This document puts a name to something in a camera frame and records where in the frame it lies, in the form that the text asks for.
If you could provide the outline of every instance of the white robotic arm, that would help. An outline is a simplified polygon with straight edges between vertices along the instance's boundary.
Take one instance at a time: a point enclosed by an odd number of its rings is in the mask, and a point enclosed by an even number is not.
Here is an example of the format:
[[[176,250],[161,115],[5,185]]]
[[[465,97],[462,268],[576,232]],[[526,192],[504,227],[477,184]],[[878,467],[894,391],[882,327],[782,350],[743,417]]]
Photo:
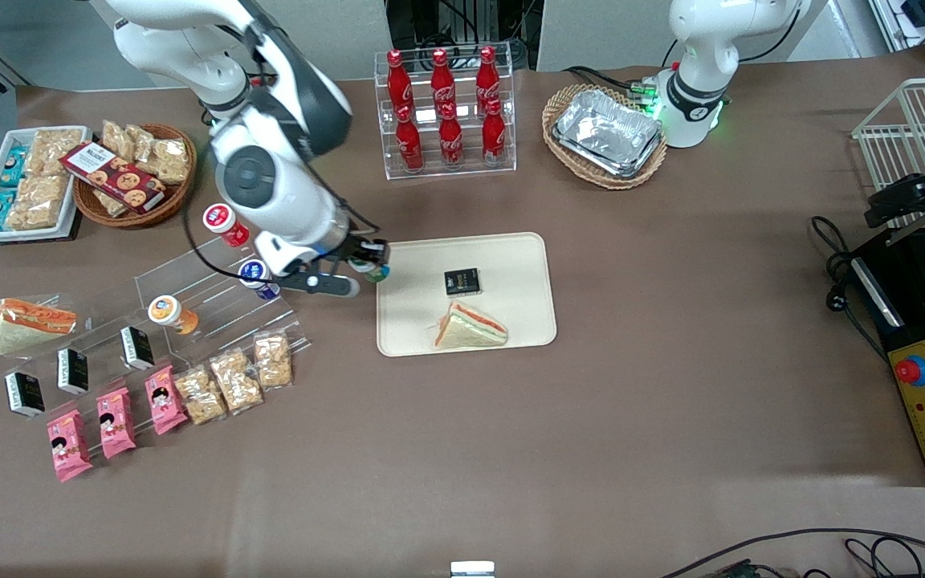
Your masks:
[[[740,55],[734,39],[788,26],[811,0],[673,0],[669,26],[683,43],[679,68],[658,73],[658,120],[666,143],[691,147],[705,139]]]
[[[384,242],[354,234],[350,209],[308,162],[348,136],[352,109],[341,90],[291,43],[255,0],[107,0],[124,19],[114,37],[132,65],[187,84],[220,119],[213,151],[220,194],[259,226],[256,249],[278,283],[352,296],[338,263],[382,267]],[[276,82],[251,87],[224,54],[238,38]],[[319,259],[333,261],[320,271]]]

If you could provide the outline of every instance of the sandwich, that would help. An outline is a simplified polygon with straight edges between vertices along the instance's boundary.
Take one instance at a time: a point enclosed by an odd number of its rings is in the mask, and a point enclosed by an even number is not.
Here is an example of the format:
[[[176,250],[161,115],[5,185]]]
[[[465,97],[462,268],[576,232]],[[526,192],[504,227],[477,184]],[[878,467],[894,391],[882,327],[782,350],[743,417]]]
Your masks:
[[[74,312],[19,299],[0,299],[0,355],[66,336],[76,326]]]
[[[434,340],[436,348],[493,348],[506,344],[509,330],[489,315],[459,301],[452,301],[441,318],[441,330]]]

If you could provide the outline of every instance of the blue yogurt bottle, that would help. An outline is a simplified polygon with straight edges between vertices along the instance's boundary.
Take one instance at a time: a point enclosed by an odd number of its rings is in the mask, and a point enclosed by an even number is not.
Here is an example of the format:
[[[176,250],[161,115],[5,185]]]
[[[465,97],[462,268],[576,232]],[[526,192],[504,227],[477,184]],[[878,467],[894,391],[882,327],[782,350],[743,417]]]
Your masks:
[[[238,271],[238,275],[242,277],[247,277],[251,279],[269,279],[269,270],[266,263],[262,263],[259,259],[249,259],[242,264],[242,268]],[[252,289],[256,292],[256,295],[259,295],[259,298],[264,301],[271,299],[276,299],[276,296],[280,294],[280,286],[273,283],[264,283],[262,281],[246,281],[242,279],[242,285],[245,285],[247,288]]]

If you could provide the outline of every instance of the coca-cola bottle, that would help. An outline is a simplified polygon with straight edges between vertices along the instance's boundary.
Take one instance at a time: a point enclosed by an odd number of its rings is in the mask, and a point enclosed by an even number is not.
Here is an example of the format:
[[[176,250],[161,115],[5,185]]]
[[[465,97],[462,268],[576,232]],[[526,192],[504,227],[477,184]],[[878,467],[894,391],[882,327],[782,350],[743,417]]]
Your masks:
[[[477,117],[484,118],[489,101],[499,99],[499,69],[495,68],[495,47],[480,49],[480,70],[477,70]]]
[[[452,105],[452,117],[455,117],[455,79],[448,70],[448,52],[444,48],[434,48],[434,73],[430,74],[430,94],[434,95],[434,110],[438,118],[447,104]]]
[[[484,164],[491,168],[500,167],[506,157],[506,122],[502,120],[502,101],[487,101],[485,107]]]
[[[463,167],[463,128],[455,119],[455,102],[444,103],[441,111],[441,162],[448,171],[458,171]]]
[[[395,111],[399,125],[395,129],[395,137],[399,141],[401,160],[405,162],[405,172],[415,175],[423,170],[423,151],[419,146],[419,131],[412,124],[412,115],[409,109],[401,107]]]
[[[388,96],[392,99],[392,109],[395,109],[396,114],[403,107],[412,114],[412,81],[409,73],[401,68],[400,51],[388,51]]]

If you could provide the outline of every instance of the clear acrylic shelf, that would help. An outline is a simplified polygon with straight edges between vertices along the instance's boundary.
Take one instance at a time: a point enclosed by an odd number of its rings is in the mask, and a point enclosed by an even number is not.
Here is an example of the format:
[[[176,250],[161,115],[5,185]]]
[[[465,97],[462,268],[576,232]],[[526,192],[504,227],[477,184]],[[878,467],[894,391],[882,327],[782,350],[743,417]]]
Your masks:
[[[509,43],[492,43],[495,47],[495,68],[499,70],[499,98],[502,100],[502,120],[506,122],[506,155],[499,167],[487,167],[483,160],[483,121],[477,117],[477,70],[480,69],[480,48],[488,44],[463,44],[445,47],[448,66],[455,77],[455,103],[462,127],[462,168],[448,171],[441,164],[439,122],[434,114],[434,98],[430,94],[430,73],[434,69],[433,48],[401,51],[401,65],[412,80],[412,96],[416,110],[414,122],[419,129],[423,151],[423,170],[418,174],[405,171],[395,137],[397,118],[388,96],[388,54],[374,55],[373,79],[377,94],[377,122],[381,126],[381,147],[388,180],[436,177],[467,173],[515,171],[516,169],[516,108],[513,92],[513,59]]]

